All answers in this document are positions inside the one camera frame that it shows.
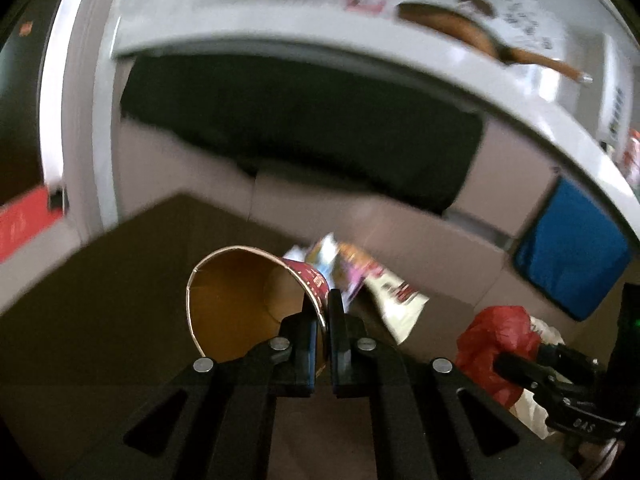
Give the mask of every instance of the red plastic bag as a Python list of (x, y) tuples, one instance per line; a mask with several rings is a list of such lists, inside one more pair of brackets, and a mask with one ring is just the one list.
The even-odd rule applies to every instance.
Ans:
[(458, 338), (456, 366), (495, 400), (509, 409), (522, 388), (494, 372), (494, 359), (513, 352), (533, 360), (540, 336), (532, 332), (529, 314), (521, 306), (491, 306), (480, 312)]

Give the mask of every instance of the snack wrapper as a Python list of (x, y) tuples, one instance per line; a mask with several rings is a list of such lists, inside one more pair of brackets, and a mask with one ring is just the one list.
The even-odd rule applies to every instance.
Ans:
[(397, 344), (409, 336), (429, 300), (357, 246), (336, 242), (332, 233), (309, 250), (295, 246), (284, 257), (311, 264), (331, 288), (339, 288), (345, 312), (358, 291), (366, 287)]

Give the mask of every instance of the black fabric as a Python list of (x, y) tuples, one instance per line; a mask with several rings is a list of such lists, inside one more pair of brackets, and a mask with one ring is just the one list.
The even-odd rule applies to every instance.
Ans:
[(437, 214), (482, 136), (478, 115), (416, 89), (257, 56), (141, 56), (121, 106), (249, 171), (297, 166)]

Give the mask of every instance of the paper cup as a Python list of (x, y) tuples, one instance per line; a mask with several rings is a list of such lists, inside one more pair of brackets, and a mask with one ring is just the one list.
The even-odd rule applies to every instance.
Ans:
[(266, 251), (226, 247), (204, 258), (187, 284), (187, 319), (201, 355), (217, 362), (244, 355), (278, 335), (283, 318), (300, 312), (305, 296), (326, 335), (329, 286), (312, 266)]

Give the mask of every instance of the blue panel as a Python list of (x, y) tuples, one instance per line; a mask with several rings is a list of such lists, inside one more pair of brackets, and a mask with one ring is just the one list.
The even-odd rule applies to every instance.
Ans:
[(616, 224), (562, 179), (518, 248), (514, 266), (570, 316), (584, 320), (630, 260), (630, 248)]

